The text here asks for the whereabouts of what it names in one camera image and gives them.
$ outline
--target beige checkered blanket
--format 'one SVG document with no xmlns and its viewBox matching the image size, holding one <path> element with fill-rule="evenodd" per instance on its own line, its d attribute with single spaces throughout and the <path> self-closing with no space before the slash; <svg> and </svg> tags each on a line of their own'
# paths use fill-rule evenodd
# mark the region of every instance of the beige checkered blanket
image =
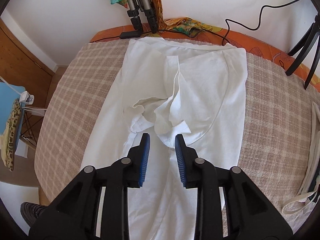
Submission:
<svg viewBox="0 0 320 240">
<path fill-rule="evenodd" d="M 61 78 L 46 112 L 35 170 L 50 201 L 79 172 L 102 104 L 122 66 L 128 40 L 85 45 Z M 311 140 L 313 86 L 247 54 L 246 112 L 239 166 L 280 210 L 305 176 Z"/>
</svg>

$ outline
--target orange bedspread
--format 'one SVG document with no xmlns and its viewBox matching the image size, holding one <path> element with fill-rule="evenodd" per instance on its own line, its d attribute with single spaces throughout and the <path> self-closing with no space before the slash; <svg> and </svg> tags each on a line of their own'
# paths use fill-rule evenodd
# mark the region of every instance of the orange bedspread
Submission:
<svg viewBox="0 0 320 240">
<path fill-rule="evenodd" d="M 148 24 L 143 24 L 143 29 L 144 31 L 149 31 L 149 25 Z M 124 31 L 133 31 L 133 26 L 132 25 L 127 25 L 127 26 L 121 26 L 121 27 L 116 27 L 108 30 L 104 30 L 101 32 L 98 32 L 92 39 L 91 42 L 93 41 L 111 41 L 111 40 L 118 40 L 119 38 L 113 38 L 113 39 L 105 39 L 108 37 L 114 37 L 120 35 L 121 32 Z M 224 36 L 226 34 L 227 30 L 222 29 L 222 28 L 217 28 L 216 33 Z M 208 32 L 202 32 L 199 33 L 198 36 L 195 38 L 189 38 L 184 34 L 181 33 L 169 33 L 169 32 L 158 32 L 156 34 L 144 34 L 143 36 L 152 36 L 152 37 L 163 37 L 163 38 L 170 38 L 170 39 L 190 39 L 190 40 L 196 40 L 196 41 L 204 41 L 212 44 L 221 44 L 222 39 L 218 36 L 215 36 L 212 33 Z M 230 33 L 227 36 L 227 39 L 230 41 L 230 43 L 238 48 L 244 48 L 247 52 L 252 53 L 254 55 L 257 55 L 259 57 L 263 57 L 265 59 L 268 59 L 277 65 L 281 66 L 284 68 L 284 70 L 287 70 L 292 62 L 294 61 L 293 57 L 290 57 L 287 55 L 285 52 L 267 44 L 262 41 L 259 41 L 255 38 L 249 37 L 247 35 L 238 33 L 238 32 L 233 32 L 230 31 Z M 297 76 L 302 78 L 303 80 L 306 80 L 309 69 L 301 64 L 297 70 L 294 72 Z M 312 84 L 318 92 L 320 92 L 320 79 L 316 76 L 313 75 L 313 78 L 311 79 L 310 84 Z"/>
</svg>

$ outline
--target wooden wardrobe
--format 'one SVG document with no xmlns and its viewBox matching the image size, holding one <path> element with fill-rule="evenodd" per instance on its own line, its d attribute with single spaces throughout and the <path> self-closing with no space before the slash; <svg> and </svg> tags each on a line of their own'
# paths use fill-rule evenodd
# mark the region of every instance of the wooden wardrobe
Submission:
<svg viewBox="0 0 320 240">
<path fill-rule="evenodd" d="M 0 19 L 0 76 L 35 96 L 32 106 L 45 107 L 54 72 L 36 58 Z"/>
</svg>

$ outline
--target wooden door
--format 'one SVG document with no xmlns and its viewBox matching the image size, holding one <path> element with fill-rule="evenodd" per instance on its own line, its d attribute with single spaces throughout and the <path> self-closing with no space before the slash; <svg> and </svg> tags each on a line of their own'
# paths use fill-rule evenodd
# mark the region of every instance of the wooden door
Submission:
<svg viewBox="0 0 320 240">
<path fill-rule="evenodd" d="M 0 76 L 35 96 L 33 106 L 45 107 L 52 76 L 40 68 L 0 29 Z"/>
</svg>

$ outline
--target white cable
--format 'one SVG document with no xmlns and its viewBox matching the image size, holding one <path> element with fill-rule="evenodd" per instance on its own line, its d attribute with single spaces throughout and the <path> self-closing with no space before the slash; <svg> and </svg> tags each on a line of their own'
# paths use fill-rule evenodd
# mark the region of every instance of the white cable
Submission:
<svg viewBox="0 0 320 240">
<path fill-rule="evenodd" d="M 23 109 L 26 110 L 26 111 L 30 111 L 30 112 L 37 113 L 37 114 L 39 114 L 40 116 L 44 117 L 44 115 L 43 115 L 42 113 L 39 113 L 39 112 L 37 112 L 37 111 L 32 111 L 32 110 L 29 110 L 29 109 L 25 109 L 24 107 L 23 107 Z"/>
<path fill-rule="evenodd" d="M 0 76 L 0 79 L 1 79 L 4 83 L 6 83 L 9 88 L 11 88 L 13 91 L 15 91 L 16 93 L 18 93 L 19 95 L 21 95 L 21 93 L 18 92 L 17 90 L 15 90 L 7 81 L 4 80 L 4 78 L 3 78 L 2 76 Z"/>
<path fill-rule="evenodd" d="M 34 109 L 34 110 L 44 110 L 44 111 L 48 110 L 47 108 L 35 108 L 35 107 L 28 107 L 28 106 L 23 107 L 23 109 L 26 109 L 26 108 L 30 108 L 30 109 Z"/>
</svg>

